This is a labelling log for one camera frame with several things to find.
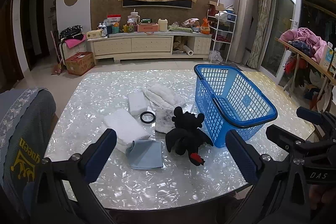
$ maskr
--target pink box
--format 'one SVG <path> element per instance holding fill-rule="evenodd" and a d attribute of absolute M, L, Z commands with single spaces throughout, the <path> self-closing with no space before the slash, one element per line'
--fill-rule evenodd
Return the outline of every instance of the pink box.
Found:
<path fill-rule="evenodd" d="M 138 24 L 138 32 L 158 32 L 159 25 L 157 23 L 140 23 Z"/>

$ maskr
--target paper roll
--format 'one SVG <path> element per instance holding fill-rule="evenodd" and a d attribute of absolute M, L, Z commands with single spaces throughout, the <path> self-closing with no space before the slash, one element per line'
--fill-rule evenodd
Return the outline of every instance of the paper roll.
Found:
<path fill-rule="evenodd" d="M 190 56 L 194 54 L 194 52 L 186 45 L 183 46 L 183 50 Z"/>

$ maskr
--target table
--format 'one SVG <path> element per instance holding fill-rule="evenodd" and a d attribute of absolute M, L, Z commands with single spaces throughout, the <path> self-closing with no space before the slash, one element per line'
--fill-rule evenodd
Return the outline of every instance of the table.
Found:
<path fill-rule="evenodd" d="M 310 65 L 312 65 L 314 68 L 316 68 L 322 75 L 325 75 L 326 77 L 324 78 L 324 81 L 323 81 L 323 84 L 322 84 L 322 88 L 320 90 L 320 93 L 318 95 L 318 98 L 317 100 L 320 99 L 320 97 L 322 96 L 322 93 L 323 93 L 323 90 L 327 84 L 327 82 L 329 82 L 330 84 L 332 85 L 336 85 L 336 79 L 334 77 L 332 77 L 327 71 L 325 68 L 321 67 L 318 63 L 316 63 L 314 60 L 312 60 L 308 55 L 304 54 L 302 51 L 298 50 L 297 48 L 294 48 L 293 46 L 289 45 L 287 42 L 281 40 L 281 39 L 278 39 L 278 38 L 275 38 L 275 40 L 277 42 L 280 42 L 281 44 L 285 45 L 285 47 L 288 47 L 289 50 L 291 52 L 294 52 L 296 53 L 296 66 L 295 66 L 295 70 L 294 70 L 294 75 L 293 77 L 288 81 L 288 83 L 284 86 L 283 90 L 286 90 L 289 85 L 290 86 L 290 89 L 289 89 L 289 96 L 292 95 L 293 93 L 293 89 L 294 89 L 294 79 L 296 77 L 296 73 L 297 73 L 297 70 L 299 68 L 299 61 L 300 61 L 300 58 L 303 58 L 305 61 L 307 61 Z"/>
<path fill-rule="evenodd" d="M 296 103 L 270 78 L 260 72 L 246 72 L 278 110 L 275 123 L 297 136 L 307 139 L 314 128 L 299 119 Z M 101 135 L 104 116 L 117 108 L 128 109 L 127 94 L 140 91 L 143 85 L 160 83 L 181 94 L 192 110 L 196 76 L 193 70 L 142 70 L 89 73 L 80 82 L 65 107 L 46 155 L 51 160 L 66 160 L 72 154 L 82 153 Z M 202 145 L 199 154 L 204 166 L 194 166 L 187 154 L 168 153 L 164 134 L 154 133 L 154 124 L 143 127 L 152 133 L 152 139 L 162 142 L 164 167 L 153 170 L 134 170 L 127 164 L 125 155 L 114 150 L 99 178 L 90 187 L 105 208 L 119 210 L 157 210 L 178 208 L 216 198 L 246 185 L 239 169 L 226 148 Z M 283 160 L 287 152 L 267 140 L 266 126 L 248 143 L 259 153 L 267 153 L 275 160 Z M 68 196 L 75 199 L 69 184 Z"/>
<path fill-rule="evenodd" d="M 187 46 L 194 54 L 174 53 L 174 36 L 188 37 Z M 150 58 L 208 59 L 211 35 L 181 31 L 116 33 L 109 37 L 88 39 L 88 43 L 95 63 L 97 59 L 103 58 L 113 58 L 114 61 Z"/>

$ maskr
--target black plush toy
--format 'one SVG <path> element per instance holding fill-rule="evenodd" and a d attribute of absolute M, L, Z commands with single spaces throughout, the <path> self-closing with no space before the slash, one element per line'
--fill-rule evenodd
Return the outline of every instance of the black plush toy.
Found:
<path fill-rule="evenodd" d="M 208 135 L 199 129 L 202 128 L 204 114 L 200 113 L 195 117 L 195 114 L 183 113 L 182 108 L 178 106 L 174 109 L 174 115 L 171 120 L 175 123 L 175 128 L 166 134 L 168 152 L 177 141 L 176 154 L 183 155 L 187 150 L 191 163 L 196 166 L 204 165 L 204 159 L 198 155 L 198 148 L 205 142 L 213 146 Z"/>

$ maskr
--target storage rack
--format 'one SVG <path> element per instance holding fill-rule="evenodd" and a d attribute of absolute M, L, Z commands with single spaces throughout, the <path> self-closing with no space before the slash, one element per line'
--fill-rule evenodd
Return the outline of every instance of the storage rack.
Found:
<path fill-rule="evenodd" d="M 212 52 L 214 52 L 215 50 L 215 45 L 216 45 L 216 42 L 219 42 L 219 43 L 225 43 L 225 44 L 229 44 L 229 50 L 227 52 L 227 56 L 226 56 L 226 63 L 227 63 L 227 59 L 229 57 L 229 53 L 230 53 L 230 50 L 231 50 L 231 44 L 232 44 L 232 41 L 233 41 L 233 35 L 234 35 L 234 32 L 235 32 L 235 29 L 236 29 L 236 22 L 237 22 L 237 15 L 235 14 L 231 14 L 230 12 L 231 10 L 230 9 L 224 9 L 224 11 L 219 11 L 219 17 L 218 17 L 218 20 L 216 17 L 213 17 L 213 16 L 210 16 L 209 15 L 209 10 L 208 10 L 208 13 L 207 13 L 207 20 L 208 21 L 211 21 L 211 22 L 215 22 L 217 23 L 217 28 L 214 28 L 212 26 L 210 26 L 210 29 L 213 29 L 213 30 L 216 30 L 216 34 L 215 34 L 215 39 L 211 39 L 214 43 L 213 43 L 213 47 L 212 47 Z M 220 18 L 221 18 L 221 14 L 227 12 L 227 16 L 230 17 L 232 19 L 232 17 L 235 19 L 235 20 L 226 20 L 226 22 L 230 22 L 232 24 L 230 24 L 229 26 L 229 30 L 222 30 L 220 29 L 221 26 L 224 26 L 223 24 L 220 23 Z M 223 33 L 226 33 L 226 38 L 228 37 L 229 34 L 231 34 L 231 39 L 230 41 L 219 41 L 217 40 L 217 35 L 218 35 L 218 32 L 223 32 Z"/>

